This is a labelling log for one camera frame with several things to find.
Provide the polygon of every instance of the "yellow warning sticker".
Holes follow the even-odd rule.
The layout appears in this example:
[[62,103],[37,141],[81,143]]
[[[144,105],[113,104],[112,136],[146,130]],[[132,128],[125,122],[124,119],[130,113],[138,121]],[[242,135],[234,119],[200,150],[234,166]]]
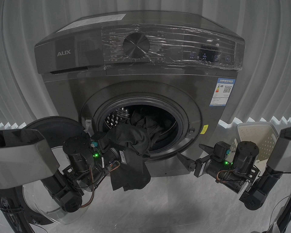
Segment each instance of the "yellow warning sticker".
[[207,129],[208,129],[208,125],[204,125],[200,134],[205,134]]

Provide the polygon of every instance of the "qr code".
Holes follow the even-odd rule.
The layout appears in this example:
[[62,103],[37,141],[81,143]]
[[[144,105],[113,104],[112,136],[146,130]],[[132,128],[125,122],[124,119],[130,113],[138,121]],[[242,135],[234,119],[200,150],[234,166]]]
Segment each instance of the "qr code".
[[225,85],[223,93],[230,93],[231,87],[232,87],[231,85]]

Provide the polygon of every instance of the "aux logo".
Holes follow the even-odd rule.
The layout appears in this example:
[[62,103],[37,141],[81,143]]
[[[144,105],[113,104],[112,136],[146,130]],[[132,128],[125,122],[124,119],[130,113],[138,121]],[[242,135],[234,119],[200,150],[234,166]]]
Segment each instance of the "aux logo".
[[58,52],[57,57],[58,57],[58,56],[63,56],[63,55],[66,55],[66,54],[71,54],[70,51],[71,51],[71,50],[69,49],[69,50],[66,50],[66,51]]

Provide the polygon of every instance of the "control panel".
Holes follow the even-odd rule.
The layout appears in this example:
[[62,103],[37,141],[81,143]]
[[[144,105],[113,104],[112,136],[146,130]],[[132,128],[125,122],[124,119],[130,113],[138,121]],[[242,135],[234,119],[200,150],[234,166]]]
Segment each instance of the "control panel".
[[102,29],[104,64],[183,63],[240,70],[244,41],[201,29],[139,24]]

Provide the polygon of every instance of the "rotary knob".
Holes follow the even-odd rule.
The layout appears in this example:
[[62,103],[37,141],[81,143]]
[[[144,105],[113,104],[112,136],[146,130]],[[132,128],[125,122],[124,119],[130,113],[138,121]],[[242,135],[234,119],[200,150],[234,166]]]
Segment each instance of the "rotary knob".
[[139,32],[128,35],[123,41],[125,54],[132,58],[140,58],[147,54],[150,49],[150,42],[147,37]]

